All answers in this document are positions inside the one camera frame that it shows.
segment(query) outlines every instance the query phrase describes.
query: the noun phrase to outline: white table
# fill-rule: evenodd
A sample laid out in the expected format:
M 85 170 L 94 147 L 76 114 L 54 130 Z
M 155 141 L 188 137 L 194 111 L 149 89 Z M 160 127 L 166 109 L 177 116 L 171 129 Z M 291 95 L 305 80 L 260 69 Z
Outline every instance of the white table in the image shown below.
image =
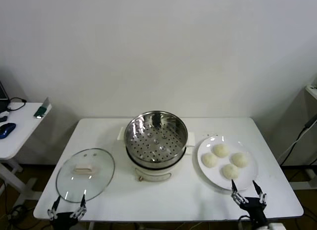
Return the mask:
M 22 104 L 13 102 L 10 104 L 10 108 L 15 109 Z M 24 184 L 14 175 L 17 171 L 21 172 L 22 168 L 12 159 L 44 119 L 44 117 L 37 119 L 33 116 L 41 105 L 41 103 L 26 103 L 23 108 L 11 111 L 6 122 L 0 123 L 0 126 L 6 123 L 16 124 L 16 128 L 6 138 L 0 139 L 0 162 L 7 162 L 13 168 L 12 172 L 10 172 L 0 163 L 0 178 L 4 179 L 7 184 L 10 184 L 20 193 L 15 205 L 22 204 L 26 199 L 38 200 L 41 196 L 41 192 L 32 191 L 36 178 L 31 178 L 27 184 Z
M 48 219 L 58 194 L 55 188 L 57 173 L 73 154 L 86 148 L 108 150 L 115 160 L 116 169 L 109 186 L 96 198 L 87 202 L 83 221 L 221 221 L 237 220 L 246 212 L 230 197 L 230 192 L 213 185 L 200 171 L 195 157 L 199 142 L 207 136 L 224 134 L 236 136 L 247 144 L 259 163 L 257 183 L 267 193 L 265 214 L 268 218 L 296 217 L 303 208 L 285 178 L 276 159 L 250 118 L 184 118 L 188 131 L 195 133 L 196 147 L 192 155 L 183 157 L 182 174 L 166 182 L 138 182 L 122 141 L 117 141 L 121 127 L 130 119 L 81 120 L 35 208 L 34 216 Z M 241 192 L 256 196 L 251 186 Z M 79 204 L 61 200 L 58 212 L 74 211 Z

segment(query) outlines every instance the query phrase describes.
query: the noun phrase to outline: metal rim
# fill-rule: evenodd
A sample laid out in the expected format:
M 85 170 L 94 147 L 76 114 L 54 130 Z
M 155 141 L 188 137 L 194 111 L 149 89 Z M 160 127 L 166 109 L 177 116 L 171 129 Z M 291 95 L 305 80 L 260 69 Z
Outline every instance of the metal rim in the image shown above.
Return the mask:
M 184 123 L 178 116 L 176 116 L 176 115 L 174 115 L 174 114 L 172 114 L 172 113 L 166 112 L 166 111 L 153 110 L 153 111 L 148 111 L 148 112 L 145 112 L 145 113 L 142 113 L 142 114 L 138 115 L 137 117 L 133 118 L 133 119 L 128 123 L 128 125 L 127 125 L 127 127 L 125 128 L 125 131 L 124 131 L 124 144 L 125 144 L 125 146 L 126 146 L 126 144 L 127 144 L 126 136 L 127 136 L 127 132 L 128 132 L 128 127 L 129 127 L 132 123 L 134 123 L 137 119 L 141 118 L 142 116 L 151 114 L 151 113 L 153 113 L 153 112 L 159 112 L 159 113 L 161 113 L 161 114 L 170 115 L 170 116 L 172 116 L 172 117 L 178 119 L 179 122 L 183 125 L 184 130 L 185 130 L 185 132 L 186 132 L 186 137 L 188 138 L 188 130 L 187 130 L 187 127 L 186 127 L 185 123 Z M 174 155 L 173 158 L 175 158 L 175 157 L 177 157 L 177 156 L 179 156 L 179 155 L 182 155 L 182 156 L 183 156 L 184 153 L 185 153 L 185 150 L 184 150 L 184 152 L 181 153 L 181 154 L 180 154 L 180 153 L 177 153 L 176 155 Z M 135 156 L 135 158 L 138 159 L 138 160 L 143 161 L 143 159 L 140 158 L 140 157 L 138 157 L 138 156 Z
M 144 168 L 144 169 L 151 170 L 151 171 L 164 170 L 164 169 L 167 169 L 167 168 L 170 168 L 170 167 L 174 166 L 176 163 L 178 163 L 178 162 L 183 158 L 183 156 L 185 155 L 185 152 L 186 152 L 186 148 L 185 148 L 184 152 L 182 153 L 182 156 L 181 156 L 176 162 L 174 162 L 173 164 L 171 164 L 171 165 L 169 165 L 169 166 L 167 166 L 167 167 L 151 168 L 151 167 L 145 167 L 145 166 L 141 165 L 140 163 L 137 163 L 137 162 L 131 157 L 131 155 L 130 155 L 128 149 L 125 148 L 125 150 L 127 151 L 127 154 L 128 154 L 128 156 L 129 156 L 130 160 L 132 160 L 132 162 L 134 162 L 134 164 L 136 164 L 136 165 L 138 165 L 139 167 L 142 167 L 142 168 Z
M 67 202 L 70 202 L 70 203 L 80 203 L 80 200 L 79 200 L 78 202 L 75 202 L 75 201 L 70 201 L 70 200 L 64 199 L 63 196 L 59 193 L 58 188 L 57 188 L 57 178 L 58 178 L 58 175 L 59 175 L 59 173 L 60 173 L 62 167 L 63 167 L 63 166 L 65 165 L 65 163 L 68 162 L 73 156 L 77 155 L 78 153 L 81 153 L 81 152 L 84 152 L 84 151 L 87 151 L 87 150 L 92 150 L 92 149 L 101 150 L 101 151 L 104 151 L 104 152 L 106 152 L 107 154 L 109 154 L 109 156 L 111 157 L 111 159 L 112 159 L 112 161 L 113 161 L 113 171 L 112 171 L 111 178 L 110 178 L 108 184 L 105 185 L 105 187 L 102 189 L 102 191 L 99 192 L 96 196 L 94 196 L 94 197 L 92 197 L 92 198 L 90 198 L 90 199 L 86 199 L 86 201 L 89 201 L 89 200 L 91 200 L 91 199 L 96 198 L 97 196 L 99 196 L 99 195 L 104 191 L 104 189 L 106 189 L 106 188 L 108 187 L 108 185 L 111 183 L 111 181 L 112 181 L 112 179 L 113 179 L 113 175 L 114 175 L 114 170 L 115 170 L 115 162 L 114 162 L 114 158 L 113 158 L 113 156 L 111 155 L 111 153 L 109 153 L 107 150 L 104 150 L 104 149 L 102 149 L 102 148 L 97 148 L 97 147 L 87 148 L 87 149 L 81 150 L 81 151 L 76 152 L 75 154 L 73 154 L 70 158 L 68 158 L 68 159 L 63 163 L 63 165 L 61 166 L 61 168 L 60 168 L 59 171 L 58 171 L 58 174 L 57 174 L 57 177 L 56 177 L 56 180 L 55 180 L 55 187 L 56 187 L 57 193 L 59 194 L 59 196 L 60 196 L 63 200 L 65 200 L 65 201 L 67 201 Z

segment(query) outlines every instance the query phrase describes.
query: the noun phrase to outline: computer mouse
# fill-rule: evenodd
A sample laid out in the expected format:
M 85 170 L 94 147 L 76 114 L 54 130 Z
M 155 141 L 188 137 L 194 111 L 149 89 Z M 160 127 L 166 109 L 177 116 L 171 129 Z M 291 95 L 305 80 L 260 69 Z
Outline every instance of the computer mouse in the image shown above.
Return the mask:
M 7 123 L 0 126 L 0 139 L 6 138 L 16 127 L 15 123 Z

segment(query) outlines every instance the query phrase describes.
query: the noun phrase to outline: steamed bun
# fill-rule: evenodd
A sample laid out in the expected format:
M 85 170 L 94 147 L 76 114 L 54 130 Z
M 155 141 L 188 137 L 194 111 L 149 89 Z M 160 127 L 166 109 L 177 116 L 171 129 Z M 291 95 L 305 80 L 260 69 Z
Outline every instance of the steamed bun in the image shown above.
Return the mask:
M 225 144 L 217 144 L 213 147 L 213 152 L 218 156 L 218 157 L 226 157 L 229 155 L 229 149 Z
M 227 164 L 222 168 L 222 173 L 223 175 L 229 179 L 237 179 L 239 177 L 239 168 L 237 168 L 235 165 L 233 164 Z
M 232 155 L 232 162 L 237 167 L 246 167 L 249 164 L 248 156 L 243 152 L 238 152 Z
M 202 162 L 206 167 L 215 167 L 218 162 L 218 158 L 213 153 L 205 153 L 202 156 Z

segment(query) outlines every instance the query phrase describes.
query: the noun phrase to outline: floor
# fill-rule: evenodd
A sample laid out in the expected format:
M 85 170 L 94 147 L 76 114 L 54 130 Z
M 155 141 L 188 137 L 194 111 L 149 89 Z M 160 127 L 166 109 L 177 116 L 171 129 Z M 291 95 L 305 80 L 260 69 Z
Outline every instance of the floor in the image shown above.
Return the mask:
M 30 177 L 37 177 L 38 181 L 34 186 L 34 190 L 42 191 L 50 178 L 50 175 L 54 169 L 53 166 L 23 166 L 24 170 L 22 173 L 17 173 L 17 176 L 24 182 L 27 182 Z M 297 170 L 286 170 L 284 173 L 286 177 L 290 178 L 296 173 Z M 308 176 L 305 172 L 300 172 L 293 181 L 307 181 Z M 280 219 L 271 222 L 283 223 L 287 230 L 316 230 L 317 229 L 317 190 L 299 190 L 295 191 L 302 205 L 309 208 L 315 214 L 315 221 L 307 216 L 302 216 L 296 219 Z M 7 187 L 7 208 L 8 211 L 13 206 L 15 200 L 18 197 L 17 191 L 12 187 Z M 25 203 L 26 207 L 29 209 L 25 219 L 18 225 L 20 229 L 26 229 L 38 222 L 38 220 L 33 217 L 33 208 L 36 205 L 36 201 L 27 201 Z M 305 209 L 305 214 L 313 216 L 307 209 Z M 33 230 L 41 230 L 42 227 L 47 225 L 47 221 L 40 221 Z M 237 222 L 211 222 L 211 223 L 144 223 L 148 228 L 164 229 L 164 230 L 237 230 Z M 88 223 L 81 223 L 83 228 L 88 229 Z M 245 229 L 249 229 L 249 223 L 243 223 Z M 135 230 L 136 226 L 133 223 L 96 223 L 94 230 Z M 10 230 L 16 229 L 9 226 L 8 221 L 5 216 L 5 194 L 0 196 L 0 230 Z

